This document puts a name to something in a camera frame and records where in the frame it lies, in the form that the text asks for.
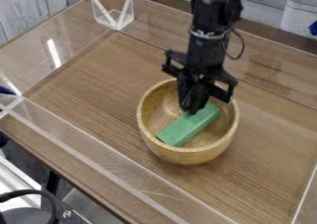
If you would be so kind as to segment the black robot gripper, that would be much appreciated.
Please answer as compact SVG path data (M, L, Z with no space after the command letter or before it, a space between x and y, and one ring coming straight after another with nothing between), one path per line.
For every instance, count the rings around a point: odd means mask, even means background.
M162 70L177 78L179 103L195 115L211 97L229 103L239 80L225 69L231 33L204 38L191 33L188 52L166 51Z

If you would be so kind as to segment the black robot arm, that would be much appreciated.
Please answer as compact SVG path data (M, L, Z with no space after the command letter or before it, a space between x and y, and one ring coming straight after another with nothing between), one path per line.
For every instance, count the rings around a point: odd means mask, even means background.
M243 0L192 0L188 52L166 51L162 70L177 78L179 104L195 115L213 96L229 103L239 80L225 70L225 59L239 60L245 42L236 30Z

